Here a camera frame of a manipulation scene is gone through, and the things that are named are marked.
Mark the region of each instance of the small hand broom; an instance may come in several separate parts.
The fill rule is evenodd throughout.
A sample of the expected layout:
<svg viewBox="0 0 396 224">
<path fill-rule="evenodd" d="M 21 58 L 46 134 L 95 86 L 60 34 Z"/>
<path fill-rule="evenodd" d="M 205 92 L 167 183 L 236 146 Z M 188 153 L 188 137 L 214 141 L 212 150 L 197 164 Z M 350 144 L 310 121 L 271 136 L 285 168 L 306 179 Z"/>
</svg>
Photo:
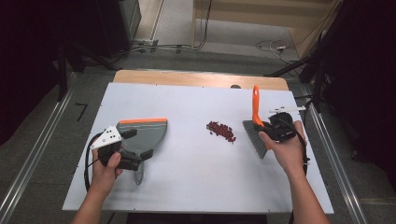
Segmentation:
<svg viewBox="0 0 396 224">
<path fill-rule="evenodd" d="M 252 120 L 243 120 L 245 130 L 247 131 L 248 138 L 253 146 L 256 148 L 260 159 L 264 158 L 267 152 L 267 147 L 259 137 L 259 131 L 261 127 L 264 127 L 264 123 L 259 117 L 259 101 L 260 101 L 260 90 L 258 86 L 253 88 L 253 114 Z"/>
</svg>

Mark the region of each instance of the white tabletop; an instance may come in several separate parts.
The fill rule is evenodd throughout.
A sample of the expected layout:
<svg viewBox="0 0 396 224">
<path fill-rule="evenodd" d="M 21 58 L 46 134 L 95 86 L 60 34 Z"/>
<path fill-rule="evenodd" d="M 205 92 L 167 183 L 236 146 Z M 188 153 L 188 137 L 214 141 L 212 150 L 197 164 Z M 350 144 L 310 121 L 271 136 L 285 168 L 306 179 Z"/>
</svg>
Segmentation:
<svg viewBox="0 0 396 224">
<path fill-rule="evenodd" d="M 145 161 L 141 186 L 124 171 L 104 210 L 168 213 L 263 214 L 291 211 L 290 186 L 274 153 L 263 160 L 248 139 L 242 120 L 251 119 L 252 90 L 110 83 L 89 140 L 121 119 L 168 118 L 167 133 L 153 158 Z M 290 91 L 261 91 L 260 116 L 270 108 L 296 106 Z M 290 113 L 294 120 L 298 112 Z M 211 135 L 209 121 L 233 128 L 236 141 Z M 63 210 L 78 210 L 86 190 L 85 149 Z M 325 213 L 333 213 L 307 139 L 308 181 Z"/>
</svg>

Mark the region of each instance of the person's left hand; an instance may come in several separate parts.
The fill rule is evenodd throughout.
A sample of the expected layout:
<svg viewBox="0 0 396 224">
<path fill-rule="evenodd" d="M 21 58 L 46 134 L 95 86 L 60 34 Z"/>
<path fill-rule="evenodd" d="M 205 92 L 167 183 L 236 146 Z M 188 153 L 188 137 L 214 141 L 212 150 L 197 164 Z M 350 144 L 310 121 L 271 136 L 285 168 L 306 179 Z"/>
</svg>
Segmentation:
<svg viewBox="0 0 396 224">
<path fill-rule="evenodd" d="M 92 160 L 98 159 L 98 150 L 92 151 Z M 92 166 L 92 182 L 90 191 L 95 191 L 97 196 L 105 199 L 110 191 L 113 189 L 114 182 L 122 173 L 121 169 L 117 166 L 120 164 L 121 154 L 115 152 L 107 163 L 107 166 L 103 166 L 100 161 L 95 162 Z"/>
</svg>

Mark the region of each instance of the gray floor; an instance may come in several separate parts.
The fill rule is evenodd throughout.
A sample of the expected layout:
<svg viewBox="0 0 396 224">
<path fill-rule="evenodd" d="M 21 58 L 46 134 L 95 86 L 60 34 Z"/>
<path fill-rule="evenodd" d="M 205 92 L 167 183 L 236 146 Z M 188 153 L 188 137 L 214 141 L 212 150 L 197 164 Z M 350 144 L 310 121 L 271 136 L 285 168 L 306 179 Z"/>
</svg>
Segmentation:
<svg viewBox="0 0 396 224">
<path fill-rule="evenodd" d="M 191 44 L 191 9 L 192 1 L 164 1 L 154 36 L 159 44 Z M 196 20 L 195 26 L 195 46 L 198 46 L 204 38 L 205 20 Z M 207 40 L 201 51 L 277 59 L 270 50 L 273 40 L 281 40 L 273 43 L 274 49 L 289 45 L 282 52 L 282 58 L 299 60 L 287 27 L 228 21 L 209 21 Z"/>
<path fill-rule="evenodd" d="M 278 28 L 275 28 L 274 32 L 269 36 L 264 36 L 263 40 L 267 37 L 270 39 L 272 37 L 289 38 L 287 34 L 280 34 L 283 34 L 282 30 L 280 29 L 279 31 Z M 165 37 L 161 36 L 160 30 L 156 36 L 160 38 L 160 41 L 165 40 Z M 213 40 L 212 42 L 208 38 L 208 43 L 215 43 L 215 41 Z M 168 49 L 157 49 L 154 53 L 132 52 L 126 54 L 117 63 L 117 66 L 125 69 L 208 71 L 260 76 L 274 72 L 285 65 L 271 51 L 261 52 L 254 46 L 251 46 L 251 44 L 248 48 L 249 50 L 245 50 L 242 55 L 235 54 L 234 51 L 227 51 L 229 48 L 224 48 L 224 46 L 214 49 L 213 52 L 210 52 L 210 49 L 213 48 L 211 47 L 203 51 L 182 51 L 180 54 L 176 54 L 174 51 Z M 295 60 L 293 53 L 288 57 L 290 60 Z M 84 74 L 78 74 L 78 82 L 69 103 L 9 223 L 70 222 L 74 213 L 63 212 L 62 206 L 73 177 L 71 174 L 78 164 L 81 150 L 83 150 L 87 140 L 97 109 L 105 93 L 106 85 L 113 79 L 114 75 L 115 72 L 107 71 L 100 65 L 90 66 Z M 296 81 L 296 77 L 289 74 L 286 74 L 284 77 L 288 79 L 289 87 L 295 95 L 303 94 L 301 84 Z M 18 174 L 35 140 L 44 128 L 50 113 L 55 107 L 57 93 L 58 88 L 56 87 L 42 100 L 29 117 L 26 118 L 14 136 L 0 146 L 0 194 L 2 197 L 4 197 L 7 188 Z M 77 106 L 76 103 L 88 104 L 87 110 L 80 121 L 77 121 L 77 119 L 80 115 L 81 107 Z M 304 100 L 298 101 L 298 104 L 303 105 Z M 394 198 L 395 193 L 389 185 L 384 172 L 371 163 L 362 163 L 350 159 L 353 149 L 344 132 L 340 119 L 326 105 L 323 105 L 322 109 L 323 118 L 326 121 L 338 155 L 346 168 L 346 172 L 356 190 L 358 198 Z M 328 186 L 328 192 L 335 212 L 334 215 L 330 215 L 330 219 L 332 223 L 352 223 L 343 195 L 339 189 L 329 160 L 323 151 L 323 145 L 310 116 L 307 117 L 306 122 L 306 129 L 312 141 L 311 144 L 315 150 L 320 171 Z M 394 215 L 395 206 L 392 203 L 362 204 L 369 223 L 396 223 L 396 216 Z M 104 212 L 104 223 L 106 223 L 109 215 L 108 212 Z M 268 217 L 269 223 L 286 223 L 288 218 L 288 214 L 271 215 Z M 126 214 L 116 214 L 112 223 L 124 223 L 125 220 Z"/>
</svg>

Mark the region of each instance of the bean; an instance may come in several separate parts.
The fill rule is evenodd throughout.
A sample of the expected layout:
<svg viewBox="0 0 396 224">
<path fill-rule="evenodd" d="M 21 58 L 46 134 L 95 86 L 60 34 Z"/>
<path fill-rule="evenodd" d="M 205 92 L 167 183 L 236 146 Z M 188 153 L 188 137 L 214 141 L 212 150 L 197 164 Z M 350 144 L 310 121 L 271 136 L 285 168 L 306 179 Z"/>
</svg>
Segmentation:
<svg viewBox="0 0 396 224">
<path fill-rule="evenodd" d="M 233 129 L 226 124 L 219 124 L 218 121 L 210 121 L 206 124 L 206 128 L 210 131 L 210 134 L 215 133 L 216 136 L 222 136 L 228 142 L 233 143 L 236 137 L 233 136 Z"/>
</svg>

